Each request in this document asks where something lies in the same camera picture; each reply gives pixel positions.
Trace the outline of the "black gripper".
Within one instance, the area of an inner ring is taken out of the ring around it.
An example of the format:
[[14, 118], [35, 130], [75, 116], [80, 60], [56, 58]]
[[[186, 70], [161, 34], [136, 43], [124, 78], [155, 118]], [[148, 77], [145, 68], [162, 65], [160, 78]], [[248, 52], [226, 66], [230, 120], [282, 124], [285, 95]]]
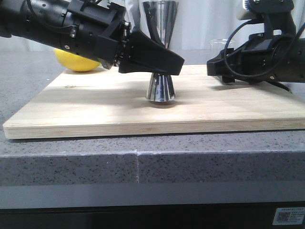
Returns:
[[235, 79], [250, 83], [305, 81], [305, 40], [298, 39], [286, 56], [292, 36], [275, 35], [266, 39], [258, 34], [237, 49], [228, 48], [207, 62], [209, 76], [222, 76], [223, 83]]
[[[164, 47], [161, 39], [160, 8], [157, 2], [143, 2], [151, 39], [142, 31], [130, 34], [120, 59], [119, 72], [149, 72], [179, 75], [184, 58]], [[114, 2], [107, 7], [91, 0], [72, 0], [63, 25], [73, 25], [61, 36], [67, 52], [99, 61], [105, 69], [116, 64], [119, 46], [130, 24], [124, 20], [126, 9]]]

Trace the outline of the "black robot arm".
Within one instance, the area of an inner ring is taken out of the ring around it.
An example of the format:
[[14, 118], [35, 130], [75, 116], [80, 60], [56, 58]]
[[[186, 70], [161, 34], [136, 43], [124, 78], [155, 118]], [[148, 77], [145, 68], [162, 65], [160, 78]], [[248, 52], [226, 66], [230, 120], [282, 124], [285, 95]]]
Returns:
[[0, 34], [19, 36], [100, 62], [120, 73], [179, 75], [184, 60], [146, 36], [132, 31], [126, 9], [96, 0], [3, 0]]
[[291, 0], [243, 0], [243, 26], [263, 24], [264, 32], [251, 34], [237, 49], [228, 44], [207, 64], [209, 76], [220, 76], [224, 83], [305, 81], [305, 27], [297, 31]]

